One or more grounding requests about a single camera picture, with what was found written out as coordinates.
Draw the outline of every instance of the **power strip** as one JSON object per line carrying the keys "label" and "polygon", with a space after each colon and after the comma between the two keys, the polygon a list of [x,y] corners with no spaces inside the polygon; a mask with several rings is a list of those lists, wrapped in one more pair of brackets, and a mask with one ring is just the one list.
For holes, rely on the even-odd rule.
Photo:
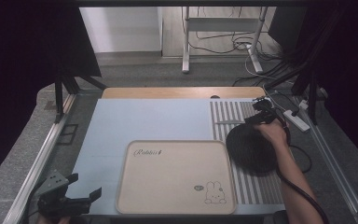
{"label": "power strip", "polygon": [[293,117],[292,116],[292,111],[291,110],[286,110],[284,111],[284,116],[289,119],[290,121],[292,121],[299,130],[301,130],[301,132],[306,132],[307,130],[310,129],[310,126],[304,122],[301,118],[299,118],[298,116]]}

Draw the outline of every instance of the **white wall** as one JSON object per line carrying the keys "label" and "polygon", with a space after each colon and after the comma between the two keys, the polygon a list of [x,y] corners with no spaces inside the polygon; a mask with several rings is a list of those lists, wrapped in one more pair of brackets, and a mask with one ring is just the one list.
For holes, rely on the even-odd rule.
{"label": "white wall", "polygon": [[159,7],[82,7],[94,52],[161,51]]}

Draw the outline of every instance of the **human hand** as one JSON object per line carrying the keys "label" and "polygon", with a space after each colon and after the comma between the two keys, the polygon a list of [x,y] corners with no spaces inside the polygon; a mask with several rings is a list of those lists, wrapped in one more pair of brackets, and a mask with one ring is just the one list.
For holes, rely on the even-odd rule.
{"label": "human hand", "polygon": [[[69,224],[70,217],[62,217],[58,224]],[[44,216],[40,215],[37,217],[36,224],[54,224],[51,220],[45,218]]]}
{"label": "human hand", "polygon": [[270,124],[256,124],[254,128],[260,131],[273,146],[287,145],[286,132],[277,119],[273,120]]}

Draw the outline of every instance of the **rectangular tray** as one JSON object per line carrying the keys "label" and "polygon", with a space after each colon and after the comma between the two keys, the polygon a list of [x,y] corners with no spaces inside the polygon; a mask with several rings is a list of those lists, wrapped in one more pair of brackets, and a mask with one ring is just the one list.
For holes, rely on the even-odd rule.
{"label": "rectangular tray", "polygon": [[221,141],[133,141],[117,192],[122,214],[231,214],[230,162]]}

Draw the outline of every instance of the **cartoon bunny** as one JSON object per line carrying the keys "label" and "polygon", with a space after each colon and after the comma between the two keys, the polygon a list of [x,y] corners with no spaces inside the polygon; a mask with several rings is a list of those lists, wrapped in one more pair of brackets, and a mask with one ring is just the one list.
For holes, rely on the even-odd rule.
{"label": "cartoon bunny", "polygon": [[208,182],[206,190],[205,203],[226,203],[225,192],[219,182]]}

